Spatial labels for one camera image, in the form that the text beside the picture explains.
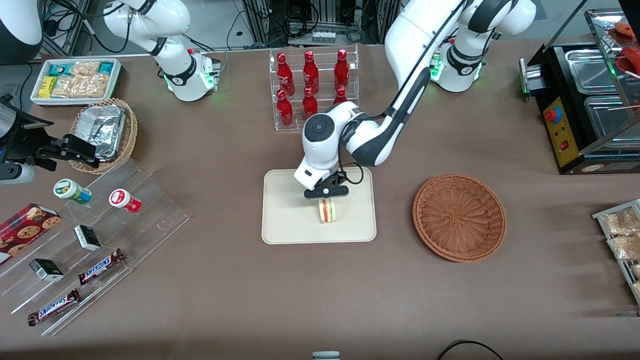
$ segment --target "yellow control panel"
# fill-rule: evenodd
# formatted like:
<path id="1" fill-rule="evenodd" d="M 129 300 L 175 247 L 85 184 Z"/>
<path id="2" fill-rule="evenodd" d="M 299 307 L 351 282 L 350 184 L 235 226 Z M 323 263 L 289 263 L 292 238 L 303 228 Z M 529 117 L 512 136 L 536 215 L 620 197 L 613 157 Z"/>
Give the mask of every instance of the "yellow control panel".
<path id="1" fill-rule="evenodd" d="M 558 163 L 563 167 L 577 158 L 580 153 L 578 146 L 575 144 L 560 98 L 552 102 L 543 111 L 542 116 L 545 118 Z"/>

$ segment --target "wicker basket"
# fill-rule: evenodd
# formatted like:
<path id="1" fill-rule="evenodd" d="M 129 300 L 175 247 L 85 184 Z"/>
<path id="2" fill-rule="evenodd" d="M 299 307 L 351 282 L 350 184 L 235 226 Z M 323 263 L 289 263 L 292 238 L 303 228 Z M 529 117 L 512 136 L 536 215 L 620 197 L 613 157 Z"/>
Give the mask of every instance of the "wicker basket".
<path id="1" fill-rule="evenodd" d="M 431 250 L 460 263 L 491 256 L 506 233 L 498 197 L 480 180 L 461 174 L 436 176 L 420 187 L 413 224 Z"/>
<path id="2" fill-rule="evenodd" d="M 89 105 L 89 107 L 94 108 L 107 105 L 118 105 L 123 107 L 127 111 L 125 127 L 124 129 L 122 129 L 122 139 L 120 141 L 120 148 L 118 149 L 118 158 L 110 163 L 100 163 L 100 166 L 98 166 L 98 168 L 92 168 L 91 166 L 79 161 L 69 161 L 71 163 L 71 166 L 78 171 L 89 172 L 95 175 L 104 174 L 105 172 L 107 172 L 107 170 L 111 169 L 117 164 L 126 161 L 133 152 L 133 148 L 136 145 L 136 135 L 138 135 L 138 120 L 136 120 L 136 114 L 131 111 L 131 108 L 129 107 L 129 105 L 127 105 L 126 102 L 114 98 L 96 102 L 95 104 Z M 78 125 L 79 119 L 80 113 L 76 116 L 76 120 L 74 121 L 73 125 L 71 125 L 72 134 L 76 131 L 76 126 Z"/>

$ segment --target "brown tablecloth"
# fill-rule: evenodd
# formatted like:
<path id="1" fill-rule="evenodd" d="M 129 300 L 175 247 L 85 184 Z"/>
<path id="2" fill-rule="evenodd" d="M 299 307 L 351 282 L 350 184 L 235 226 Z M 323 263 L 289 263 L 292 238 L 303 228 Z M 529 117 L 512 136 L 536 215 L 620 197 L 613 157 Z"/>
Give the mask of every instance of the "brown tablecloth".
<path id="1" fill-rule="evenodd" d="M 540 40 L 492 44 L 477 83 L 430 86 L 386 163 L 373 168 L 378 235 L 370 243 L 266 245 L 262 180 L 295 168 L 299 133 L 273 129 L 268 51 L 232 53 L 220 90 L 180 102 L 151 57 L 122 58 L 118 97 L 139 121 L 133 157 L 193 218 L 133 274 L 52 338 L 1 305 L 3 359 L 433 359 L 455 339 L 505 359 L 637 358 L 634 300 L 591 214 L 640 197 L 638 175 L 557 174 L 534 102 L 517 99 L 517 62 Z M 360 104 L 384 110 L 396 80 L 382 46 L 360 47 Z M 40 108 L 52 135 L 77 108 Z M 66 163 L 0 188 L 0 218 L 28 202 L 60 207 L 51 186 L 94 177 Z M 500 197 L 505 242 L 458 264 L 431 252 L 411 220 L 417 188 L 461 172 Z"/>

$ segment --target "cookie box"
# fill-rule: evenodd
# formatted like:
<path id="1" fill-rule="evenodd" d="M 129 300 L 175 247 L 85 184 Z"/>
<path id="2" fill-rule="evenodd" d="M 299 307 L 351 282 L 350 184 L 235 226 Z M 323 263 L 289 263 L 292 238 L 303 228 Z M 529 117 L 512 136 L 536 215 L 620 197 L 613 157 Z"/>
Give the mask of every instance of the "cookie box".
<path id="1" fill-rule="evenodd" d="M 45 78 L 51 74 L 51 69 L 58 65 L 64 65 L 74 63 L 75 61 L 100 61 L 102 63 L 112 63 L 113 66 L 109 69 L 109 81 L 107 82 L 107 88 L 102 97 L 75 97 L 75 98 L 55 98 L 55 97 L 40 97 L 40 87 Z M 51 106 L 84 106 L 93 104 L 95 102 L 108 100 L 112 97 L 115 91 L 118 81 L 118 75 L 120 74 L 121 64 L 115 58 L 69 58 L 69 59 L 51 59 L 42 64 L 42 69 L 36 80 L 36 84 L 31 91 L 31 101 L 34 104 L 51 107 Z"/>
<path id="2" fill-rule="evenodd" d="M 0 224 L 0 265 L 61 221 L 57 212 L 37 204 L 29 204 L 18 211 Z"/>

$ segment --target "sausage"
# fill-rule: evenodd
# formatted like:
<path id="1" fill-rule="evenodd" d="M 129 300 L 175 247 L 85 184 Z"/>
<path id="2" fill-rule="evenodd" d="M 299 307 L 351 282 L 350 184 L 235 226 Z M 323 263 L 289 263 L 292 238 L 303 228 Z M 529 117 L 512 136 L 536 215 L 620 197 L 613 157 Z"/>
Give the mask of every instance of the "sausage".
<path id="1" fill-rule="evenodd" d="M 620 53 L 624 56 L 634 67 L 634 72 L 636 74 L 640 74 L 640 51 L 638 51 L 635 47 L 626 47 L 622 49 Z"/>
<path id="2" fill-rule="evenodd" d="M 636 38 L 636 34 L 634 33 L 634 30 L 631 28 L 629 24 L 625 24 L 624 22 L 616 23 L 616 31 L 630 38 Z"/>

